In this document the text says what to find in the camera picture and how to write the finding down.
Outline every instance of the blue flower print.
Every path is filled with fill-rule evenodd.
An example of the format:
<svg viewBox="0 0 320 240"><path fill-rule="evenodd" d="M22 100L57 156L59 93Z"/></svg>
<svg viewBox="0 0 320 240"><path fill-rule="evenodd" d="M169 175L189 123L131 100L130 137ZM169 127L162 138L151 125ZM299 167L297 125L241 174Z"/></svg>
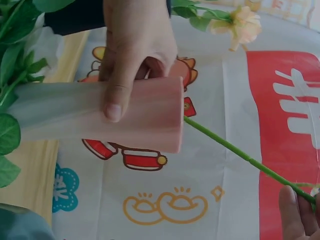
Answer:
<svg viewBox="0 0 320 240"><path fill-rule="evenodd" d="M78 198L75 194L79 187L79 177L70 168L55 166L52 212L59 210L70 212L78 206Z"/></svg>

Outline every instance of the green leaf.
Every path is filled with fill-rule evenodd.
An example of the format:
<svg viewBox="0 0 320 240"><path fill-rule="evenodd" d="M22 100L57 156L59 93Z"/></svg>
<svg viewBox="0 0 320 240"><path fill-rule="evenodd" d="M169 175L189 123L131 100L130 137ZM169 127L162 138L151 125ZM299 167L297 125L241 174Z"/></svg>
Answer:
<svg viewBox="0 0 320 240"><path fill-rule="evenodd" d="M46 66L48 66L47 60L45 58L41 58L39 61L32 63L28 67L27 71L29 74L36 74L36 73L40 72L40 70Z"/></svg>
<svg viewBox="0 0 320 240"><path fill-rule="evenodd" d="M0 113L0 155L11 153L20 145L21 130L18 120L7 113Z"/></svg>
<svg viewBox="0 0 320 240"><path fill-rule="evenodd" d="M18 99L18 96L14 91L10 91L9 94L4 99L3 103L0 105L0 113L5 113L8 108L14 104L14 102Z"/></svg>
<svg viewBox="0 0 320 240"><path fill-rule="evenodd" d="M21 169L9 161L5 156L0 156L0 188L10 185L18 177Z"/></svg>
<svg viewBox="0 0 320 240"><path fill-rule="evenodd" d="M35 57L35 51L29 52L29 54L25 57L23 65L25 67L30 67L32 63L34 62L34 57Z"/></svg>
<svg viewBox="0 0 320 240"><path fill-rule="evenodd" d="M1 43L15 43L30 34L35 27L41 12L33 5L32 0L24 0L22 5L20 3L21 0L13 7L15 9L0 30Z"/></svg>
<svg viewBox="0 0 320 240"><path fill-rule="evenodd" d="M194 6L199 3L200 3L199 1L191 1L191 0L172 0L171 6L172 6L172 8L188 7L188 6Z"/></svg>
<svg viewBox="0 0 320 240"><path fill-rule="evenodd" d="M33 0L36 8L43 13L52 13L64 9L75 0Z"/></svg>
<svg viewBox="0 0 320 240"><path fill-rule="evenodd" d="M205 19L214 19L214 20L230 20L231 15L229 12L221 11L221 10L208 10L202 15Z"/></svg>
<svg viewBox="0 0 320 240"><path fill-rule="evenodd" d="M201 16L191 17L189 19L190 24L195 28L202 32L206 32L208 25L210 23L210 19L203 18Z"/></svg>
<svg viewBox="0 0 320 240"><path fill-rule="evenodd" d="M20 50L22 49L22 44L16 43L10 45L2 57L0 65L0 87L2 88L8 80L12 77L15 70L15 63L17 61Z"/></svg>
<svg viewBox="0 0 320 240"><path fill-rule="evenodd" d="M28 75L28 76L26 76L26 79L27 79L28 83L33 83L33 82L42 83L45 80L45 76L31 76L31 75Z"/></svg>
<svg viewBox="0 0 320 240"><path fill-rule="evenodd" d="M15 2L8 2L8 3L0 3L0 11L4 18L4 20L7 20L9 17L9 12L11 8L15 5Z"/></svg>
<svg viewBox="0 0 320 240"><path fill-rule="evenodd" d="M194 9L190 9L185 6L177 6L172 9L178 16L185 19L189 19L197 16L197 12Z"/></svg>

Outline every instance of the white chinese character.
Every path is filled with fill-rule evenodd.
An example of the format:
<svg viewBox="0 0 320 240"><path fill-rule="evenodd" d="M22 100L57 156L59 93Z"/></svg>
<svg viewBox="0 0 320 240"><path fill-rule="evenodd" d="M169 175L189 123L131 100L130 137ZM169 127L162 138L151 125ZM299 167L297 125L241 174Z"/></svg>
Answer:
<svg viewBox="0 0 320 240"><path fill-rule="evenodd" d="M318 144L320 143L320 82L305 81L301 72L294 68L291 70L291 76L279 71L275 71L275 74L290 80L293 85L273 84L273 89L277 94L293 98L293 100L280 100L282 110L287 113L306 115L306 117L289 117L287 120L289 130L296 134L310 135L313 147L320 149ZM298 97L313 97L318 102L299 101Z"/></svg>
<svg viewBox="0 0 320 240"><path fill-rule="evenodd" d="M67 193L67 186L64 183L64 177L57 174L54 179L54 186L53 186L53 197L54 200L58 201L59 198L61 199L69 199L68 195L64 195Z"/></svg>

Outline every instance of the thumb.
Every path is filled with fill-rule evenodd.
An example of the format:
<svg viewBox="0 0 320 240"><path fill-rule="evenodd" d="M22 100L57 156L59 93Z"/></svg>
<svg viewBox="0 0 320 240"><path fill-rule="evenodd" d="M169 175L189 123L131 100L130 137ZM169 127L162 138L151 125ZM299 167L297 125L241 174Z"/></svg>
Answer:
<svg viewBox="0 0 320 240"><path fill-rule="evenodd" d="M113 73L104 98L103 111L110 122L119 122L125 114L133 83L143 60L139 51L122 50L117 52Z"/></svg>
<svg viewBox="0 0 320 240"><path fill-rule="evenodd" d="M296 240L305 236L297 195L290 186L283 187L279 193L279 209L283 240Z"/></svg>

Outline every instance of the cartoon character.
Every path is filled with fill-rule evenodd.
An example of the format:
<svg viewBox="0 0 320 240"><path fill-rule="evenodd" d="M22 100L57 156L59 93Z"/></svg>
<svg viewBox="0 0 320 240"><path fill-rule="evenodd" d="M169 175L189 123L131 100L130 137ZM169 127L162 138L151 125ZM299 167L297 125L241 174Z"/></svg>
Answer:
<svg viewBox="0 0 320 240"><path fill-rule="evenodd" d="M93 49L92 55L96 60L91 64L91 71L87 74L87 78L79 82L89 83L96 82L98 79L100 65L105 52L104 46ZM197 76L198 71L194 69L196 60L194 58L177 57L172 66L169 75L183 77L184 91L192 84ZM190 97L184 98L184 115L187 117L195 116L196 110ZM150 149L136 149L122 146L113 142L99 141L93 139L83 139L84 146L98 158L106 161L114 155L121 153L123 164L131 170L138 171L159 171L167 164L168 159L158 151Z"/></svg>
<svg viewBox="0 0 320 240"><path fill-rule="evenodd" d="M244 4L250 7L251 11L257 12L261 9L263 0L245 0Z"/></svg>

